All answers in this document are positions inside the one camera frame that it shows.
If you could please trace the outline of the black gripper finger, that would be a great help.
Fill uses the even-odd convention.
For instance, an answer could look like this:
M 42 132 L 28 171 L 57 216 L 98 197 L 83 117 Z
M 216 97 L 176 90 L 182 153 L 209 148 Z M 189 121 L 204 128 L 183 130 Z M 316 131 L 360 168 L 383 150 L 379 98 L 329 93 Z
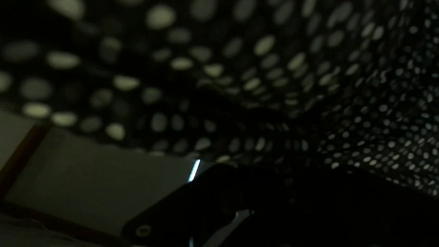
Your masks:
M 215 164 L 156 201 L 121 228 L 125 241 L 145 247 L 202 247 L 242 209 L 278 212 L 287 207 L 281 175 L 265 167 Z

